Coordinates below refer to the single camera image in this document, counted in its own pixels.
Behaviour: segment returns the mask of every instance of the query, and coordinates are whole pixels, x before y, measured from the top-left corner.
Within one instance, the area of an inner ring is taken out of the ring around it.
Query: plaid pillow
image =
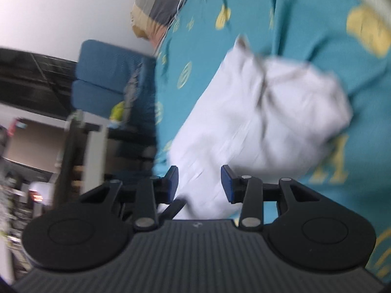
[[[184,0],[136,0],[132,28],[137,37],[149,39],[156,48]]]

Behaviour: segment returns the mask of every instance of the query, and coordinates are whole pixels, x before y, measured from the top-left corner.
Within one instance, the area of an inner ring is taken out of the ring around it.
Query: metal rivet
[[[261,220],[256,217],[247,217],[242,220],[242,225],[245,227],[258,227]]]
[[[142,218],[138,218],[134,224],[140,228],[148,228],[151,227],[154,223],[155,222],[152,218],[142,217]]]

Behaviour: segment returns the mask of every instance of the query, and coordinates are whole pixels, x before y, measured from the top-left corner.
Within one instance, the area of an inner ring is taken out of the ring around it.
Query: white cloth
[[[309,63],[257,58],[238,38],[174,138],[176,196],[190,208],[178,219],[227,218],[220,168],[264,182],[298,177],[329,152],[328,140],[349,125],[352,110],[338,81]]]

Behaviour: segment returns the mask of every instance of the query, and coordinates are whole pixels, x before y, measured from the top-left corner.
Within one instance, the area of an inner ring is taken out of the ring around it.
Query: yellow pattern
[[[388,248],[385,252],[383,252],[383,254],[380,256],[380,258],[376,261],[375,263],[375,267],[380,267],[384,261],[386,261],[386,259],[391,255],[391,248]]]
[[[163,120],[163,105],[161,102],[155,104],[155,124],[157,125]]]
[[[381,278],[384,278],[389,273],[390,273],[390,266],[386,265],[386,266],[382,267],[379,270],[379,272],[376,273],[376,276],[381,279]]]
[[[334,152],[316,167],[314,173],[311,176],[310,182],[314,184],[322,184],[326,180],[328,174],[324,169],[326,164],[331,164],[334,168],[334,174],[330,179],[332,184],[342,184],[348,178],[349,173],[344,170],[345,166],[345,145],[348,141],[348,135],[342,134],[335,138],[335,150]]]
[[[225,27],[225,24],[231,18],[231,9],[227,8],[224,4],[221,6],[221,11],[216,19],[216,29],[222,30]]]
[[[175,20],[173,32],[175,33],[179,29],[179,19]]]
[[[381,243],[383,243],[385,240],[390,240],[391,238],[391,228],[386,229],[384,232],[378,236],[376,239],[375,247],[373,248],[372,256],[367,263],[367,268],[369,269],[375,269],[378,270],[376,273],[376,276],[379,278],[384,278],[385,276],[390,274],[391,271],[391,265],[387,263],[387,258],[391,256],[391,247],[389,246],[377,259],[377,261],[372,265],[373,255],[376,252],[376,249],[379,247]]]
[[[171,149],[171,144],[173,144],[173,141],[168,141],[167,144],[163,147],[163,152],[168,152]]]
[[[182,73],[179,75],[177,88],[181,89],[185,83],[187,83],[187,80],[190,77],[190,73],[192,72],[192,62],[188,62],[186,66],[183,68]]]
[[[350,10],[346,31],[360,40],[363,46],[377,57],[386,56],[391,46],[391,31],[383,20],[368,6]]]
[[[189,29],[189,31],[193,28],[193,25],[194,25],[194,18],[192,17],[190,22],[187,23],[187,28]]]

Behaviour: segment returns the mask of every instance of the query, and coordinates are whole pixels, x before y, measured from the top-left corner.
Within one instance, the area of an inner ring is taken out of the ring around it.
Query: teal bedsheet
[[[351,126],[300,181],[370,220],[378,243],[368,268],[389,278],[391,34],[360,0],[187,0],[158,54],[155,174],[167,171],[171,141],[239,34],[257,54],[310,61],[341,80]]]

